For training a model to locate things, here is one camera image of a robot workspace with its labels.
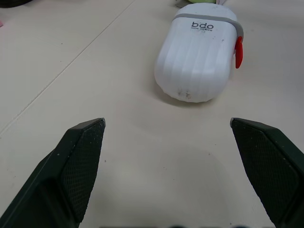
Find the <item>red clip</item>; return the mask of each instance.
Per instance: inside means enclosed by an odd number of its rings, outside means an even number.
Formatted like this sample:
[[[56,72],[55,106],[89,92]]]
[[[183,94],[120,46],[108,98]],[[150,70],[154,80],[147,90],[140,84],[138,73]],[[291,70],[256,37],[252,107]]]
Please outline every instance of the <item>red clip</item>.
[[[242,37],[237,38],[236,43],[236,68],[239,69],[239,67],[242,64],[243,61],[243,44],[242,44]]]

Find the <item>textured gripper pad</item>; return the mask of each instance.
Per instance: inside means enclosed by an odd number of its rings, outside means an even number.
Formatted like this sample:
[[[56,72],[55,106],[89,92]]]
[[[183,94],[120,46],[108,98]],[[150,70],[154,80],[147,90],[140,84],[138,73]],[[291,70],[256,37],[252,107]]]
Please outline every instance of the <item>textured gripper pad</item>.
[[[82,222],[97,176],[103,122],[84,131],[61,173],[62,189],[76,222]]]
[[[299,187],[300,177],[267,136],[246,123],[231,127],[246,174],[273,223],[286,214]]]

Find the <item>white capsule case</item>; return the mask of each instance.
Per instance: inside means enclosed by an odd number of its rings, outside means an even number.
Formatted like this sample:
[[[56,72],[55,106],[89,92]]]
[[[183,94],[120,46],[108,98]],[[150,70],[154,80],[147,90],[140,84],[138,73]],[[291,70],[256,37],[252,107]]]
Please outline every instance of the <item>white capsule case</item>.
[[[165,93],[186,102],[218,96],[229,75],[236,41],[243,38],[228,8],[196,3],[180,9],[155,65],[155,79]]]

